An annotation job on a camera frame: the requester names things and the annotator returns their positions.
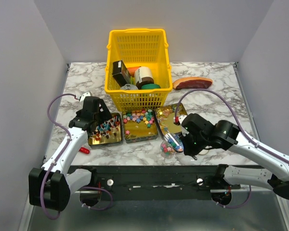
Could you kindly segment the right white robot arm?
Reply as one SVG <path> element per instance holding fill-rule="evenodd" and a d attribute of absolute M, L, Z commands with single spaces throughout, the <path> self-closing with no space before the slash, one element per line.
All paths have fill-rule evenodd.
<path fill-rule="evenodd" d="M 272 190 L 289 200 L 289 155 L 259 142 L 227 120 L 212 124 L 198 114 L 189 114 L 175 117 L 174 123 L 181 127 L 185 155 L 194 156 L 206 148 L 223 149 L 260 166 L 256 169 L 228 165 L 212 176 L 216 188 L 246 184 Z"/>

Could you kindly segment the yellow plastic basket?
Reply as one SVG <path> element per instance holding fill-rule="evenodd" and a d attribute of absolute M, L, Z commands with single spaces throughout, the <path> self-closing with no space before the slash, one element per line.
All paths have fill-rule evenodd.
<path fill-rule="evenodd" d="M 105 92 L 118 111 L 162 107 L 172 91 L 171 64 L 164 29 L 130 28 L 112 30 L 107 45 Z M 113 62 L 126 67 L 148 67 L 156 84 L 152 90 L 122 90 L 112 76 Z"/>

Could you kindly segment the gold jar lid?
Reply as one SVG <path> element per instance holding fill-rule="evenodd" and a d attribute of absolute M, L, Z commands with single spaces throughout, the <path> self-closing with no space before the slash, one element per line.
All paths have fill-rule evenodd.
<path fill-rule="evenodd" d="M 207 147 L 207 148 L 203 149 L 202 151 L 200 151 L 198 153 L 198 155 L 206 155 L 208 152 L 209 152 L 209 147 Z"/>

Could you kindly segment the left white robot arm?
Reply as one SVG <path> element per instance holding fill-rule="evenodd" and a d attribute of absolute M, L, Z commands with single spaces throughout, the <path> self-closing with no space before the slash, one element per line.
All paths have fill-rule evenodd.
<path fill-rule="evenodd" d="M 71 174 L 68 170 L 95 128 L 110 120 L 112 115 L 103 99 L 83 94 L 79 101 L 82 108 L 68 127 L 62 128 L 66 136 L 58 149 L 41 168 L 33 168 L 28 176 L 29 203 L 40 206 L 45 213 L 48 209 L 62 212 L 71 194 L 82 187 L 92 190 L 97 185 L 96 176 L 89 170 L 80 168 Z"/>

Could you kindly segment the orange carrot toy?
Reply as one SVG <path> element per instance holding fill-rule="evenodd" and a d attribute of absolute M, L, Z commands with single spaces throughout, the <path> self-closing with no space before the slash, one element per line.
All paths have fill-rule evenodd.
<path fill-rule="evenodd" d="M 128 67 L 127 70 L 131 77 L 135 75 L 135 72 L 140 68 L 141 66 L 134 66 L 134 67 Z"/>

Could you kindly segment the red small object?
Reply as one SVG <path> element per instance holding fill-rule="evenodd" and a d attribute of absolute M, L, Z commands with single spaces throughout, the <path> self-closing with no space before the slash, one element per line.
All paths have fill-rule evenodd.
<path fill-rule="evenodd" d="M 83 154 L 90 154 L 90 150 L 87 149 L 87 148 L 84 148 L 84 147 L 81 147 L 81 148 L 79 149 L 79 151 L 80 151 L 81 153 L 83 153 Z"/>

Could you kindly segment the black box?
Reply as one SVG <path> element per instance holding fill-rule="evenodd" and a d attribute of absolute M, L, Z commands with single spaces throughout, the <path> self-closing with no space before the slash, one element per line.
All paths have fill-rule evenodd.
<path fill-rule="evenodd" d="M 112 76 L 120 87 L 131 83 L 131 75 L 122 60 L 113 62 Z"/>

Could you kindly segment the black base frame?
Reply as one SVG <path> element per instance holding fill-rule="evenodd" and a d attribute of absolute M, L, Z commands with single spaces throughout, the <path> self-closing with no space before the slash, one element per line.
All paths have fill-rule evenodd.
<path fill-rule="evenodd" d="M 242 185 L 260 187 L 261 173 L 256 165 L 191 166 L 71 166 L 73 173 L 92 173 L 89 187 L 100 186 L 103 201 L 129 200 L 210 200 L 212 190 L 239 189 Z"/>

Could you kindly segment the clear plastic jar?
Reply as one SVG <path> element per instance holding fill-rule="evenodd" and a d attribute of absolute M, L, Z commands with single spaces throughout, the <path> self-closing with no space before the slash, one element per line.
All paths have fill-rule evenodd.
<path fill-rule="evenodd" d="M 166 141 L 163 141 L 160 145 L 160 155 L 164 158 L 172 158 L 176 154 L 173 147 Z"/>

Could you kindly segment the gold candy tin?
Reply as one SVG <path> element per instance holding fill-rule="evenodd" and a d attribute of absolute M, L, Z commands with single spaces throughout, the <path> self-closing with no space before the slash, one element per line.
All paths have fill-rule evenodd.
<path fill-rule="evenodd" d="M 112 113 L 112 118 L 98 125 L 88 139 L 88 145 L 93 149 L 102 146 L 121 145 L 122 121 L 119 113 Z"/>
<path fill-rule="evenodd" d="M 123 111 L 121 115 L 126 143 L 154 140 L 158 137 L 152 109 Z"/>
<path fill-rule="evenodd" d="M 157 109 L 154 109 L 154 116 L 157 122 L 157 128 L 161 134 L 162 139 L 165 135 L 169 133 L 174 133 L 179 135 L 181 133 L 181 128 L 178 125 L 175 125 L 175 111 L 177 104 L 166 105 Z"/>

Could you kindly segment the toy meat slice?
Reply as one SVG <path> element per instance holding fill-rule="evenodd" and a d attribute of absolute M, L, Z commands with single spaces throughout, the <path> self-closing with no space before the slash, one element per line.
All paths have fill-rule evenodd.
<path fill-rule="evenodd" d="M 174 90 L 182 89 L 207 89 L 213 84 L 213 80 L 204 77 L 183 77 L 173 82 Z"/>

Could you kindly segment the white brown jar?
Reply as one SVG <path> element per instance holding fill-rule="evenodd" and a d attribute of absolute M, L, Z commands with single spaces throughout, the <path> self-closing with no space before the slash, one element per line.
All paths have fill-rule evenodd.
<path fill-rule="evenodd" d="M 142 86 L 154 84 L 154 78 L 149 67 L 141 66 L 134 73 L 135 85 L 140 90 Z"/>

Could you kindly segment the metal candy scoop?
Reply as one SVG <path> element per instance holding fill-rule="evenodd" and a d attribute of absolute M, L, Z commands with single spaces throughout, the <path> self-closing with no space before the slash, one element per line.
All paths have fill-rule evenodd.
<path fill-rule="evenodd" d="M 184 151 L 184 145 L 177 134 L 167 133 L 165 134 L 164 139 L 175 152 L 182 153 Z"/>

